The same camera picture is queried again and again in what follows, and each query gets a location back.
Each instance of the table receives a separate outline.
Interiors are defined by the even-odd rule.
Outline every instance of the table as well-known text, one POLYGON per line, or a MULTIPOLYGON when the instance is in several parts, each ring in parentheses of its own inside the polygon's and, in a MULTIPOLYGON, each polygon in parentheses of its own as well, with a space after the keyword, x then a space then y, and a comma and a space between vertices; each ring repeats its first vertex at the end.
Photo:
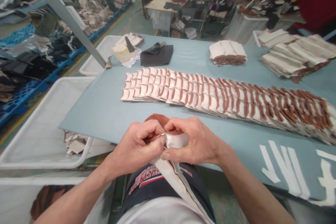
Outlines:
MULTIPOLYGON (((156 42, 165 41, 168 45, 174 45, 173 56, 167 66, 172 70, 186 74, 198 73, 213 78, 221 77, 233 81, 250 82, 265 88, 275 85, 288 90, 290 88, 303 89, 315 95, 321 95, 331 104, 336 105, 336 72, 334 71, 336 61, 332 61, 329 66, 317 73, 304 77, 300 84, 295 84, 290 79, 278 78, 259 61, 261 55, 268 52, 268 48, 244 46, 248 61, 243 66, 217 67, 209 58, 211 42, 142 36, 145 39, 140 46, 142 50, 151 47, 156 42)), ((288 190, 287 182, 271 151, 269 140, 275 142, 280 152, 280 145, 293 148, 296 151, 311 196, 317 200, 325 199, 325 188, 320 185, 317 179, 322 176, 322 171, 321 158, 316 154, 316 149, 336 155, 336 146, 328 146, 297 133, 242 120, 223 119, 182 106, 162 102, 120 101, 122 89, 125 86, 126 72, 136 72, 141 69, 141 66, 140 62, 137 62, 132 69, 127 69, 115 57, 112 56, 110 59, 112 68, 98 75, 88 86, 60 124, 60 128, 118 143, 132 122, 142 122, 153 113, 179 118, 197 116, 216 135, 234 148, 243 164, 264 184, 288 190), (274 184, 262 173, 261 169, 266 168, 266 165, 259 145, 265 146, 268 150, 275 172, 281 182, 274 184)), ((336 162, 331 160, 328 162, 332 165, 333 177, 336 177, 336 162)), ((219 167, 212 164, 202 165, 219 170, 219 167)))
POLYGON ((162 30, 168 32, 170 37, 170 24, 172 23, 172 18, 177 11, 173 9, 165 9, 164 5, 172 0, 153 0, 145 6, 148 9, 148 14, 150 15, 153 22, 154 30, 162 30))

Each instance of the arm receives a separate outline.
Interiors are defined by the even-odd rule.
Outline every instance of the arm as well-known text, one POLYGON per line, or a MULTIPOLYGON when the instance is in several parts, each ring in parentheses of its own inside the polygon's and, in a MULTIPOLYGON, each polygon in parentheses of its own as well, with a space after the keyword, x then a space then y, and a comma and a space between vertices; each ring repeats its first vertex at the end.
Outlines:
POLYGON ((242 164, 234 150, 198 118, 172 118, 165 128, 167 131, 181 129, 188 134, 189 144, 181 149, 167 149, 161 158, 218 165, 227 176, 250 223, 296 223, 271 192, 242 164))
POLYGON ((124 174, 132 173, 160 156, 160 138, 150 145, 143 139, 164 133, 157 120, 133 123, 116 149, 83 182, 60 197, 36 220, 35 224, 82 224, 107 185, 124 174))

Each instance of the left hand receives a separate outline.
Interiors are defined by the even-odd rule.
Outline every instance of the left hand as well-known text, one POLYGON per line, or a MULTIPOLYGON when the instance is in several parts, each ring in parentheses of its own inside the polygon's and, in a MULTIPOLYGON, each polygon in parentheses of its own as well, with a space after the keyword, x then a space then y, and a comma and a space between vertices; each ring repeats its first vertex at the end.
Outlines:
POLYGON ((146 145, 144 139, 164 133, 164 129, 157 120, 149 120, 144 123, 133 122, 125 135, 110 153, 102 166, 111 173, 110 180, 137 171, 148 164, 153 158, 159 157, 163 151, 161 138, 155 139, 146 145))

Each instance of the metal pole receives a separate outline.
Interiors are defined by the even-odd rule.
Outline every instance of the metal pole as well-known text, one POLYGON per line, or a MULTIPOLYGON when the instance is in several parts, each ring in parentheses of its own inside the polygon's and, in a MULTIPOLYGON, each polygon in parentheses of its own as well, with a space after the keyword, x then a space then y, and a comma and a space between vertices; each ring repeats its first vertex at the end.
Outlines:
POLYGON ((53 8, 53 10, 59 15, 59 17, 66 23, 66 25, 72 30, 75 36, 81 41, 83 46, 92 54, 92 56, 98 61, 98 63, 105 68, 106 62, 99 54, 97 49, 87 38, 85 33, 76 23, 75 19, 70 15, 62 0, 46 0, 47 3, 53 8))

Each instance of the right hand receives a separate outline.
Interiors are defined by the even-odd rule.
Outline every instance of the right hand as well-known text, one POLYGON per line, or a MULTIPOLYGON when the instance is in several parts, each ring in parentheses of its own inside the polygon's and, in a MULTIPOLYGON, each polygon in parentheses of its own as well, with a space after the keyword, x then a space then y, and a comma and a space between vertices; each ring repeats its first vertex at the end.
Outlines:
POLYGON ((216 136, 197 117, 172 118, 165 125, 166 131, 181 130, 189 136, 189 144, 183 148, 165 150, 161 159, 190 164, 212 163, 219 165, 221 158, 233 149, 216 136))

